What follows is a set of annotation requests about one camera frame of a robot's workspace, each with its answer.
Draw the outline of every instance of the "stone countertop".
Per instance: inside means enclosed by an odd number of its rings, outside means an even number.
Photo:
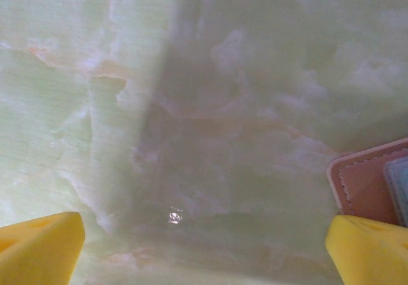
[[[341,284],[328,163],[407,136],[406,0],[1,0],[0,222],[75,285]]]

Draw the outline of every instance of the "blue object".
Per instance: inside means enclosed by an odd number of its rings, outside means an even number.
[[[386,163],[384,174],[400,224],[408,226],[408,157]]]

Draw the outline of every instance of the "yellow plastic corner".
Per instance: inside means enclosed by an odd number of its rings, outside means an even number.
[[[345,285],[408,284],[408,229],[336,216],[326,248]]]
[[[0,285],[67,285],[84,240],[76,212],[0,228]]]

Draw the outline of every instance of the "pink leather item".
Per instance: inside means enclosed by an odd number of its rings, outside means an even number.
[[[327,174],[340,211],[398,224],[383,171],[387,162],[404,156],[408,156],[408,138],[331,162]]]

